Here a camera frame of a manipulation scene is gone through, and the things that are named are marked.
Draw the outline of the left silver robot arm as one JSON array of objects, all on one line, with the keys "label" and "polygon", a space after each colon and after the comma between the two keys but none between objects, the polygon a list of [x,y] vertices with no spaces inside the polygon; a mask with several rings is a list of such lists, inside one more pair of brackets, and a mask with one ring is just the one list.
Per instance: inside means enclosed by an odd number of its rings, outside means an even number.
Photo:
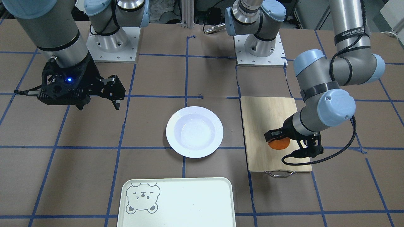
[{"label": "left silver robot arm", "polygon": [[[294,60],[294,72],[306,106],[288,117],[281,128],[265,134],[267,142],[283,138],[301,141],[353,118],[355,101],[343,86],[378,80],[385,72],[381,56],[373,54],[362,0],[331,0],[330,10],[337,52],[326,58],[321,50],[308,50]],[[225,10],[230,36],[248,35],[247,51],[257,57],[271,55],[285,7],[276,0],[237,0]]]}]

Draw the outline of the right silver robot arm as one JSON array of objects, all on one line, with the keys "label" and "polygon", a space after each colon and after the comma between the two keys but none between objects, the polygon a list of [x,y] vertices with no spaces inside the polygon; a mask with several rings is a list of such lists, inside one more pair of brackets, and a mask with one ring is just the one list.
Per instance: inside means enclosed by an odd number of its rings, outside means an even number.
[{"label": "right silver robot arm", "polygon": [[103,78],[96,62],[134,63],[140,29],[150,21],[148,0],[85,0],[91,25],[84,40],[72,16],[73,0],[4,0],[29,38],[47,58],[41,85],[16,94],[35,96],[47,105],[82,110],[95,95],[115,109],[126,90],[117,75]]}]

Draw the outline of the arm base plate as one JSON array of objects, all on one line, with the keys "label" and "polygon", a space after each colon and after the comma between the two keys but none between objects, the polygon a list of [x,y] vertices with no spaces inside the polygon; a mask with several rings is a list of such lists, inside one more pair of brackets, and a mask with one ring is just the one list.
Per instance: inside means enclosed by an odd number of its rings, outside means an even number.
[{"label": "arm base plate", "polygon": [[140,34],[139,27],[121,27],[110,36],[95,35],[91,28],[86,45],[95,62],[136,63]]},{"label": "arm base plate", "polygon": [[258,40],[254,35],[234,36],[237,66],[286,67],[287,58],[280,34],[274,40]]}]

